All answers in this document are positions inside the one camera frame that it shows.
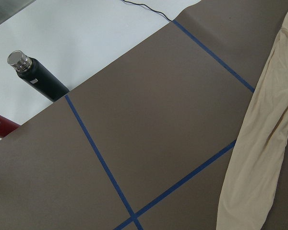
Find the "cream long-sleeve printed shirt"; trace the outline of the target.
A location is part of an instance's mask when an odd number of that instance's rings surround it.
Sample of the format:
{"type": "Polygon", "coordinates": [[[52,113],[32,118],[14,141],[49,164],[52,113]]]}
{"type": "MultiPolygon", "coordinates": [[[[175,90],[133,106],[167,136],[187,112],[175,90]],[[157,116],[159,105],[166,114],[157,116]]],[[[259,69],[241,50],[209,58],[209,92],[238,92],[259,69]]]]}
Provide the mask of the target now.
{"type": "Polygon", "coordinates": [[[256,85],[219,197],[218,230],[259,230],[288,141],[288,12],[256,85]]]}

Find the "black bottle with steel cap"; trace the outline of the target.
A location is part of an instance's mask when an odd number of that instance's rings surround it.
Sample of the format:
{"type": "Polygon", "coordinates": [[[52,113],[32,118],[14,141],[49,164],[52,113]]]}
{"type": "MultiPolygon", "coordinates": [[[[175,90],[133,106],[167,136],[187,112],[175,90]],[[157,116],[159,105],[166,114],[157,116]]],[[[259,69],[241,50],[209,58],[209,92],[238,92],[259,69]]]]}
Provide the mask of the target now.
{"type": "Polygon", "coordinates": [[[27,56],[20,50],[13,51],[7,58],[20,79],[25,81],[50,101],[55,102],[69,92],[38,60],[27,56]]]}

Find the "red cylindrical bottle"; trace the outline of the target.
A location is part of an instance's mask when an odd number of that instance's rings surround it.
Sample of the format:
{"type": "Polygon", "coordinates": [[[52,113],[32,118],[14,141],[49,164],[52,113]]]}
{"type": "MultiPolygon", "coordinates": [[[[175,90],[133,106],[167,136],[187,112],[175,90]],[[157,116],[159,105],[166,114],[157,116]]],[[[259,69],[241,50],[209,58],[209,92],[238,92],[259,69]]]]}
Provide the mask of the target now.
{"type": "Polygon", "coordinates": [[[0,138],[6,137],[18,127],[20,127],[19,124],[0,115],[0,138]]]}

